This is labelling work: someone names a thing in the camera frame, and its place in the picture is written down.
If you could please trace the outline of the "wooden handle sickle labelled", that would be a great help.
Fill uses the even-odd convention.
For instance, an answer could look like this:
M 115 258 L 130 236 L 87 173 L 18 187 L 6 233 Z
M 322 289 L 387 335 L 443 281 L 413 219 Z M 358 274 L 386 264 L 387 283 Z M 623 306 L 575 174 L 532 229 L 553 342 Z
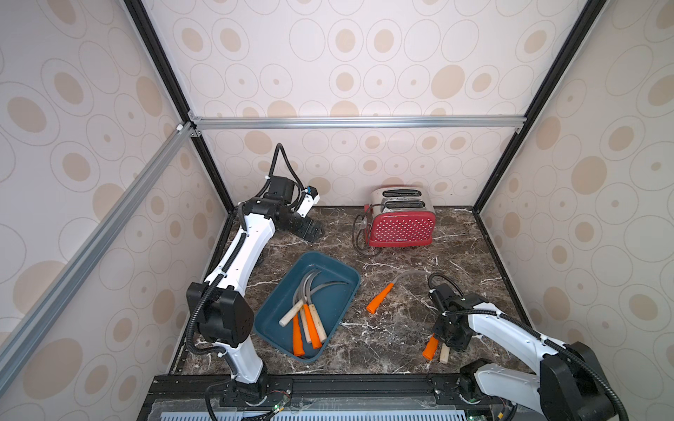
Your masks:
M 442 343 L 441 351 L 440 351 L 440 357 L 439 357 L 440 363 L 448 364 L 449 363 L 449 355 L 450 355 L 450 348 L 446 344 Z

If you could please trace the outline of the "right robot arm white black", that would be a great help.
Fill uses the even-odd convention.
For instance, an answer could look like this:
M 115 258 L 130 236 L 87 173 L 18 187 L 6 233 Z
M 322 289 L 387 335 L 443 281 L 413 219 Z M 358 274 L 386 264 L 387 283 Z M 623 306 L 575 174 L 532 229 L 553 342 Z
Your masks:
M 507 418 L 525 407 L 549 420 L 628 419 L 628 412 L 610 385 L 593 350 L 581 341 L 565 343 L 502 312 L 475 293 L 463 292 L 441 273 L 427 277 L 428 293 L 439 316 L 424 352 L 427 359 L 442 344 L 464 351 L 484 336 L 517 357 L 528 372 L 503 368 L 478 359 L 460 370 L 457 389 L 465 403 L 492 396 L 507 402 Z

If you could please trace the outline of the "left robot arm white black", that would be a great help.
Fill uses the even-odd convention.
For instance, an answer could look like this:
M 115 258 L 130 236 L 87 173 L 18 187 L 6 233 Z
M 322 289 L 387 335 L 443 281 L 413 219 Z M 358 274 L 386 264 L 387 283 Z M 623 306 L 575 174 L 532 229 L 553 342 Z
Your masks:
M 205 280 L 187 291 L 186 348 L 224 357 L 239 384 L 258 384 L 265 369 L 250 338 L 255 313 L 245 295 L 252 271 L 278 230 L 307 242 L 323 236 L 321 223 L 308 216 L 318 202 L 319 191 L 301 182 L 278 143 L 263 187 L 236 207 L 240 228 L 232 244 Z

